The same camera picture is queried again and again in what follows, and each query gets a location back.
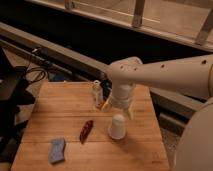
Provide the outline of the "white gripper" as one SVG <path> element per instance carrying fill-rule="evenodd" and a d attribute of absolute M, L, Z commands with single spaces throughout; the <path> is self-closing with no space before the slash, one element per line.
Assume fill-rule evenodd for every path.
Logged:
<path fill-rule="evenodd" d="M 133 120 L 134 113 L 130 106 L 135 89 L 134 84 L 112 84 L 112 91 L 109 96 L 109 101 L 106 101 L 101 107 L 102 112 L 108 112 L 112 106 L 120 109 L 126 109 L 126 114 L 130 120 Z"/>

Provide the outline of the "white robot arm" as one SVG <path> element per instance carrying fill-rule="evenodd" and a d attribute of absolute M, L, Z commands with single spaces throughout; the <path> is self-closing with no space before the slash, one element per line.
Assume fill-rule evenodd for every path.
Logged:
<path fill-rule="evenodd" d="M 112 83 L 105 110 L 120 108 L 128 115 L 137 84 L 203 99 L 180 138 L 172 171 L 213 171 L 213 55 L 144 64 L 128 57 L 108 65 Z"/>

